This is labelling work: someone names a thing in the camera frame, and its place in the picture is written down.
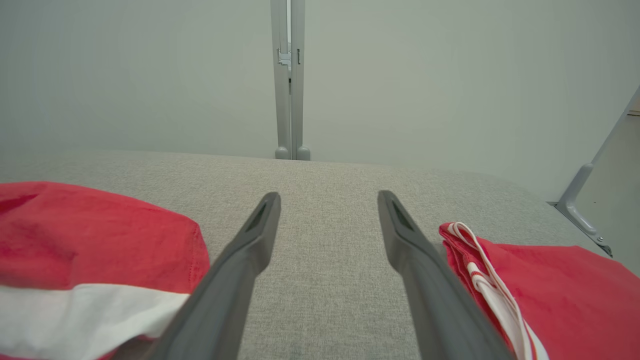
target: white stripe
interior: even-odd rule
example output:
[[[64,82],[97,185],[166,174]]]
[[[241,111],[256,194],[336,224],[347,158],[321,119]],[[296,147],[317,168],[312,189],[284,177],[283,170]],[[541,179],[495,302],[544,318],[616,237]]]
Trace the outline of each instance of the white stripe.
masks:
[[[0,354],[95,360],[136,336],[162,335],[188,297],[116,284],[71,290],[0,286]]]
[[[467,239],[462,235],[462,232],[460,231],[461,228],[469,234],[473,243],[469,243],[469,241],[467,241]],[[480,253],[484,266],[489,271],[488,279],[490,279],[497,288],[490,286],[489,281],[482,281],[484,277],[480,275],[472,275],[471,279],[474,282],[474,287],[483,295],[487,304],[492,309],[496,318],[500,322],[500,325],[504,329],[504,332],[509,337],[509,340],[511,340],[513,350],[516,352],[518,360],[548,359],[547,351],[545,350],[542,342],[524,320],[518,303],[512,296],[509,288],[507,288],[500,276],[498,276],[498,273],[495,271],[493,264],[491,264],[491,261],[489,261],[484,253],[484,250],[482,246],[480,246],[480,243],[473,231],[461,222],[450,224],[447,230],[460,240],[469,244],[472,248],[478,250],[478,253]],[[470,275],[472,273],[471,269],[474,268],[477,269],[476,264],[467,267],[467,271],[469,271]],[[535,347],[536,357],[534,357],[534,352],[531,348],[529,335],[531,335],[533,346]]]

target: textured gray fabric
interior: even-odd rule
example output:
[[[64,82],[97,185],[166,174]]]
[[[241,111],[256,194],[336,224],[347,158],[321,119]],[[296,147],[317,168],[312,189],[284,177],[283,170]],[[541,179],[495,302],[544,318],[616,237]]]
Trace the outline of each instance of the textured gray fabric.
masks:
[[[378,190],[392,190],[442,254],[438,226],[451,221],[496,243],[600,253],[537,196],[468,172],[160,152],[0,158],[0,182],[36,180],[120,193],[187,215],[200,224],[212,260],[260,198],[278,191],[273,257],[255,284],[240,359],[419,357],[403,282],[383,247]]]

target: white drawstring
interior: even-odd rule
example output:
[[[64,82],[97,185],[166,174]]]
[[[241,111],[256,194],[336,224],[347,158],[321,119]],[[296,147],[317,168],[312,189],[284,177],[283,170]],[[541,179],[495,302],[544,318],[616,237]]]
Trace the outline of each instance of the white drawstring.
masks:
[[[473,241],[473,243],[470,243],[466,239],[466,237],[464,237],[464,235],[461,232],[461,229],[467,232],[467,234],[471,237],[471,240]],[[472,282],[474,283],[474,288],[483,294],[483,296],[485,297],[485,300],[487,300],[488,303],[491,302],[490,307],[492,309],[495,306],[499,306],[498,303],[502,303],[506,305],[508,307],[506,309],[508,310],[508,313],[506,314],[510,315],[510,317],[517,322],[517,326],[520,330],[520,336],[517,338],[512,338],[511,342],[514,350],[516,351],[516,356],[518,360],[548,359],[547,352],[542,346],[541,341],[538,339],[535,333],[533,333],[533,330],[531,330],[529,325],[523,319],[522,312],[520,311],[520,307],[518,307],[518,303],[516,302],[515,298],[512,296],[511,292],[509,291],[509,288],[507,288],[504,282],[502,282],[502,279],[500,278],[500,276],[498,276],[497,272],[495,271],[495,268],[491,264],[491,261],[489,261],[486,254],[484,253],[484,249],[482,248],[482,246],[480,246],[480,243],[478,242],[474,232],[471,231],[471,229],[469,229],[468,226],[466,226],[461,222],[455,222],[455,223],[449,224],[449,228],[447,230],[449,231],[449,233],[455,235],[460,240],[464,241],[467,245],[469,245],[471,248],[476,249],[478,253],[480,253],[484,266],[486,267],[487,271],[489,271],[489,276],[482,273],[478,269],[477,265],[474,263],[469,263],[467,267],[469,271],[469,275],[471,276]],[[480,275],[474,276],[473,272],[478,272],[482,276]],[[481,289],[479,288],[480,283],[478,283],[478,281],[481,281],[483,284],[485,284],[487,286],[486,289],[488,291],[491,291],[493,293],[499,292],[499,294],[502,295],[502,298],[506,301],[505,302],[499,301],[495,298],[495,296],[491,296],[490,294],[485,293],[484,291],[481,291]],[[531,348],[530,340],[534,343],[535,353],[533,351],[534,349]]]

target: gray metal post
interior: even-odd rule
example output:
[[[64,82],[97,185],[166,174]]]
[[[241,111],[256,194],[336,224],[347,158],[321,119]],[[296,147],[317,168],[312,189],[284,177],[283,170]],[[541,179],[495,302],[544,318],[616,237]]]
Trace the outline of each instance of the gray metal post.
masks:
[[[291,158],[296,160],[311,160],[302,145],[304,60],[305,0],[291,0]]]
[[[273,43],[273,80],[276,92],[278,148],[276,159],[291,159],[291,123],[289,120],[289,66],[283,63],[287,46],[287,0],[271,0],[271,38]]]

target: metal frame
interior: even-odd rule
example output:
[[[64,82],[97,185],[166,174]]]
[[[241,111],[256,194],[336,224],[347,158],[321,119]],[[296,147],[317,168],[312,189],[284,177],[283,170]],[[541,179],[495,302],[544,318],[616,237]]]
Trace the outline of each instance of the metal frame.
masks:
[[[620,124],[625,120],[625,118],[629,114],[631,107],[636,103],[636,100],[639,97],[640,87],[638,87],[636,93],[631,98],[631,101],[629,101],[627,108],[625,108],[625,111],[618,119],[616,125],[614,125],[613,129],[611,129],[609,136],[607,136],[607,138],[604,140],[604,143],[602,143],[602,146],[600,147],[600,150],[598,150],[596,156],[593,158],[593,161],[591,163],[583,165],[580,170],[578,170],[578,174],[576,174],[576,176],[573,178],[573,180],[569,184],[569,187],[567,187],[567,189],[564,191],[564,194],[560,198],[560,201],[558,201],[558,203],[556,204],[556,209],[558,209],[558,211],[560,211],[564,216],[571,220],[571,222],[573,222],[580,230],[582,230],[583,233],[589,236],[593,240],[593,242],[596,243],[596,245],[602,248],[602,250],[604,250],[612,258],[613,254],[611,247],[608,246],[604,237],[598,234],[598,230],[595,228],[595,226],[593,226],[589,222],[589,220],[587,220],[587,218],[585,218],[580,214],[580,212],[578,212],[578,209],[575,205],[575,199],[578,197],[578,193],[587,182],[587,178],[589,177],[589,175],[591,175],[591,171],[593,171],[593,164],[595,164],[596,161],[600,159],[600,156],[604,152],[604,149],[611,140],[611,136],[617,130]]]
[[[278,148],[276,159],[292,159],[291,105],[289,104],[289,66],[282,62],[288,53],[287,0],[271,0],[271,38],[273,42],[273,81],[276,92]]]
[[[302,142],[305,80],[305,0],[291,0],[291,158],[311,160]]]

